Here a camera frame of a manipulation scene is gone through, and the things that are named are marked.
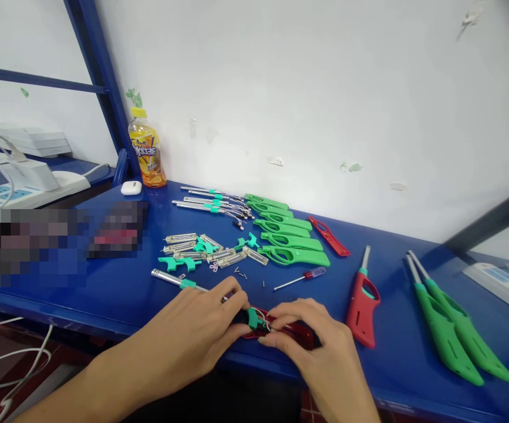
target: red plastic handle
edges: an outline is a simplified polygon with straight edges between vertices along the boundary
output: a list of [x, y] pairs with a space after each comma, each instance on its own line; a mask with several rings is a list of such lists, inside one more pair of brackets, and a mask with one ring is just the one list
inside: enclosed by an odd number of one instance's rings
[[[276, 320], [275, 317], [268, 316], [267, 312], [259, 308], [262, 314], [265, 316], [266, 320], [272, 323]], [[315, 337], [313, 336], [313, 331], [299, 323], [290, 323], [283, 328], [280, 329], [280, 332], [284, 332], [285, 334], [292, 337], [299, 345], [301, 345], [306, 350], [313, 350], [315, 348]], [[250, 332], [247, 335], [244, 335], [245, 339], [256, 339], [267, 335], [268, 333], [261, 329], [256, 329], [253, 332]]]
[[338, 239], [335, 238], [335, 236], [331, 233], [331, 230], [327, 225], [325, 225], [322, 222], [319, 222], [317, 219], [313, 219], [311, 216], [309, 216], [309, 221], [315, 226], [315, 229], [323, 235], [323, 238], [329, 243], [329, 245], [332, 247], [332, 249], [341, 257], [348, 257], [350, 256], [350, 251], [348, 251], [344, 245], [340, 243]]
[[[364, 285], [369, 288], [375, 299], [368, 297], [364, 292]], [[376, 287], [363, 273], [358, 272], [346, 325], [352, 331], [352, 335], [368, 348], [376, 347], [376, 339], [373, 336], [373, 311], [381, 301]]]

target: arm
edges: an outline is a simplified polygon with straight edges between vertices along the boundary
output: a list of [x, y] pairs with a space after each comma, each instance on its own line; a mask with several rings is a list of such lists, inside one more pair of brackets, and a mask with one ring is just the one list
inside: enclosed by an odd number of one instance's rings
[[[233, 292], [221, 303], [223, 296]], [[231, 325], [248, 298], [237, 280], [211, 291], [186, 288], [130, 338], [96, 357], [79, 375], [16, 422], [117, 422], [209, 373], [247, 325]]]
[[352, 333], [334, 320], [312, 298], [282, 303], [268, 312], [279, 330], [303, 320], [321, 340], [322, 348], [306, 351], [282, 332], [271, 332], [258, 341], [283, 351], [299, 368], [319, 410], [329, 423], [379, 423], [376, 406], [366, 383]]

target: green lighter handle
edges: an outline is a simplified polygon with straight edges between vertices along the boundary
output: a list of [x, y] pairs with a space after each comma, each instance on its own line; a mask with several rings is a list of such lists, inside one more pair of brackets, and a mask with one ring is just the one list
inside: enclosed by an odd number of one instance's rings
[[301, 219], [294, 219], [293, 217], [280, 216], [279, 214], [271, 213], [270, 211], [264, 211], [260, 213], [260, 216], [263, 218], [273, 221], [274, 223], [283, 223], [291, 226], [297, 226], [308, 231], [313, 230], [313, 225], [311, 222]]
[[273, 214], [279, 214], [280, 216], [293, 217], [294, 214], [289, 210], [279, 209], [277, 207], [268, 206], [267, 204], [257, 203], [255, 201], [247, 201], [247, 206], [252, 207], [258, 213], [270, 212]]
[[323, 251], [323, 245], [313, 238], [301, 238], [292, 235], [281, 235], [262, 232], [260, 238], [269, 241], [277, 247], [300, 248], [304, 250]]
[[252, 194], [246, 194], [244, 197], [247, 200], [253, 200], [253, 201], [256, 201], [257, 203], [265, 204], [266, 206], [272, 206], [272, 207], [276, 207], [278, 209], [283, 209], [283, 210], [289, 209], [289, 206], [285, 203], [276, 202], [274, 200], [268, 200], [268, 199], [265, 199], [264, 197], [258, 197], [256, 195], [252, 195]]
[[416, 283], [414, 288], [440, 358], [446, 367], [474, 385], [482, 386], [484, 381], [458, 340], [450, 316], [440, 303], [429, 295], [423, 284]]
[[424, 283], [432, 296], [454, 321], [458, 338], [473, 362], [486, 372], [509, 382], [509, 370], [487, 346], [466, 311], [441, 290], [432, 279], [425, 279]]
[[302, 238], [311, 238], [308, 230], [297, 226], [286, 225], [283, 223], [270, 222], [263, 219], [255, 219], [255, 225], [259, 225], [266, 232], [273, 232], [280, 235], [293, 235]]
[[310, 263], [316, 266], [331, 265], [330, 260], [322, 251], [291, 249], [286, 247], [264, 246], [258, 249], [260, 254], [266, 254], [278, 264]]

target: hand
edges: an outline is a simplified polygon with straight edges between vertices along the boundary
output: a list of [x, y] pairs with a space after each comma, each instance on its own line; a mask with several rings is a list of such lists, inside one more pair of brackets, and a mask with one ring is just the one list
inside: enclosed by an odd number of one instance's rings
[[[221, 299], [233, 292], [230, 299]], [[146, 404], [170, 395], [209, 373], [223, 353], [242, 335], [245, 324], [231, 325], [248, 297], [237, 279], [228, 277], [209, 292], [186, 288], [141, 330], [107, 350], [107, 367]]]
[[329, 423], [379, 422], [352, 332], [334, 320], [326, 308], [312, 298], [282, 303], [268, 312], [276, 318], [271, 324], [279, 330], [302, 320], [321, 340], [322, 348], [304, 350], [282, 332], [271, 332], [258, 341], [283, 351], [299, 368], [319, 410]]

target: right hand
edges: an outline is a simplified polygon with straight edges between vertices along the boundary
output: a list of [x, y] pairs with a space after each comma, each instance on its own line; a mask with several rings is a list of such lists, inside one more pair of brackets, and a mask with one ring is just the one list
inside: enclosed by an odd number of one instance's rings
[[[259, 338], [267, 347], [283, 351], [299, 368], [321, 414], [329, 423], [379, 422], [352, 332], [334, 320], [326, 308], [312, 298], [282, 303], [268, 312], [276, 318], [277, 331]], [[322, 348], [304, 350], [291, 337], [278, 330], [302, 320], [321, 340]]]

